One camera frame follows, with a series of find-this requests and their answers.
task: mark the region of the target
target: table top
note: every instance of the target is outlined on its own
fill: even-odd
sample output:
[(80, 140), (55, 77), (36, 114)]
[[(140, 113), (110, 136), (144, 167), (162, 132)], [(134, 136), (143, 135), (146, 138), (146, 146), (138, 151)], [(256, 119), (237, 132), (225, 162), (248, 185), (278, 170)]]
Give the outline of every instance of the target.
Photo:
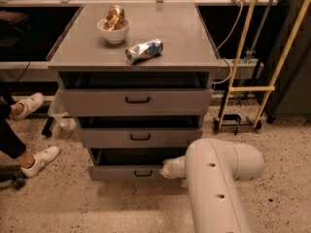
[[(110, 44), (97, 22), (116, 4), (85, 4), (54, 47), (49, 68), (68, 71), (215, 71), (220, 67), (193, 3), (118, 3), (131, 25), (126, 39)], [(156, 57), (129, 64), (125, 50), (153, 39), (163, 42)]]

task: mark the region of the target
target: drawer handle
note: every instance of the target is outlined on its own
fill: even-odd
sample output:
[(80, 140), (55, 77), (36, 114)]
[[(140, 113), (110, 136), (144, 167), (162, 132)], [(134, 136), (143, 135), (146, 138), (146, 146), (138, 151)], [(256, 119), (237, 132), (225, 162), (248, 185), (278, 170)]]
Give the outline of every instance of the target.
[(148, 140), (150, 140), (150, 138), (151, 138), (150, 134), (148, 134), (148, 137), (146, 137), (146, 138), (135, 138), (135, 137), (133, 137), (133, 134), (130, 134), (130, 140), (132, 140), (132, 141), (148, 141)]
[(139, 171), (136, 171), (136, 170), (134, 171), (134, 175), (136, 177), (149, 177), (153, 174), (153, 170), (150, 170), (149, 173), (147, 173), (147, 174), (138, 174), (138, 172)]
[(125, 102), (128, 104), (147, 104), (150, 101), (150, 97), (148, 97), (146, 100), (130, 100), (128, 97), (125, 97)]

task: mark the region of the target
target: white sneaker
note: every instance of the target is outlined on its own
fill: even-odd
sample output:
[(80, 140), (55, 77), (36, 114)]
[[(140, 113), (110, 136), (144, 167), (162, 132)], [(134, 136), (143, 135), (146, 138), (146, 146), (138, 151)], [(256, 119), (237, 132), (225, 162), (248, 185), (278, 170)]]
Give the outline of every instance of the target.
[(23, 105), (23, 112), (19, 115), (10, 116), (10, 118), (12, 120), (23, 120), (25, 117), (38, 110), (44, 101), (45, 97), (41, 93), (35, 93), (26, 99), (21, 99), (17, 103)]
[(59, 147), (50, 147), (46, 150), (34, 154), (35, 163), (30, 168), (21, 167), (21, 171), (28, 178), (34, 177), (39, 171), (51, 161), (53, 161), (60, 153)]

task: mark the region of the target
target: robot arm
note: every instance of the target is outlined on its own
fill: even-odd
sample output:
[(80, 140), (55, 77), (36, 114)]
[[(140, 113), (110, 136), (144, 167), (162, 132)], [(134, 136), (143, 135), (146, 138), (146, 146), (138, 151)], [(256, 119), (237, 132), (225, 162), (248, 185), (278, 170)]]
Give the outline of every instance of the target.
[(160, 172), (170, 179), (187, 178), (196, 233), (250, 233), (234, 181), (251, 181), (263, 169), (263, 156), (253, 146), (199, 139), (186, 156), (167, 161)]

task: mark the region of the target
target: white bowl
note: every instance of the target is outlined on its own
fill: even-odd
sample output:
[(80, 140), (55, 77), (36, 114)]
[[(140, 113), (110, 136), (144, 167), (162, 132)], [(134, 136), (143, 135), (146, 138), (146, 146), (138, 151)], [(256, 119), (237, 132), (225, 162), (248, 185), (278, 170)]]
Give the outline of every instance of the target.
[(130, 26), (129, 21), (127, 19), (125, 20), (123, 29), (106, 30), (104, 29), (105, 20), (106, 19), (101, 19), (97, 22), (97, 28), (100, 30), (102, 37), (112, 44), (121, 43), (128, 34)]

